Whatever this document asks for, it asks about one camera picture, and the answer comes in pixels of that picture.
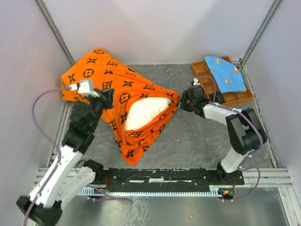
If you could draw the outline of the white pillow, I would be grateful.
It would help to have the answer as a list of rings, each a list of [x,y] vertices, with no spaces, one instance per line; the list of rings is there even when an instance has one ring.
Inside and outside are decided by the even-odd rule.
[[[147,97],[134,102],[127,116],[125,131],[137,130],[150,123],[170,104],[164,97]]]

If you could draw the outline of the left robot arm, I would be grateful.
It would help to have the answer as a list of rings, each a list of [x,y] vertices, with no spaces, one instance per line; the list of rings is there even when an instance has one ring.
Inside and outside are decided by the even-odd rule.
[[[70,114],[70,123],[60,145],[55,145],[57,156],[39,184],[27,196],[16,202],[28,220],[41,226],[54,226],[69,202],[90,183],[103,181],[103,165],[88,161],[69,182],[65,179],[95,138],[94,133],[104,110],[113,107],[114,89],[94,89],[86,96],[89,103],[77,102]]]

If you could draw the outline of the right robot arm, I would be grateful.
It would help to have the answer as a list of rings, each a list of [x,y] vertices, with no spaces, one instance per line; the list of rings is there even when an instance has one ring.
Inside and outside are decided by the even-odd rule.
[[[217,165],[216,180],[221,184],[231,181],[233,173],[242,169],[246,157],[252,156],[267,141],[267,135],[254,109],[237,110],[211,102],[205,98],[201,85],[189,86],[183,92],[180,108],[227,126],[231,148]]]

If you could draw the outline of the orange patterned pillowcase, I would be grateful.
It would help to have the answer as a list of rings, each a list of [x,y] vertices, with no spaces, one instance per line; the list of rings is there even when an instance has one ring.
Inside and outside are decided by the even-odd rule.
[[[136,165],[176,112],[179,95],[174,90],[163,88],[146,79],[102,48],[92,50],[80,58],[61,76],[61,86],[65,88],[84,79],[91,79],[96,89],[115,90],[114,107],[105,110],[101,118],[113,130],[121,157],[129,165]],[[170,104],[147,125],[137,130],[125,131],[131,105],[147,97],[164,97],[170,100]]]

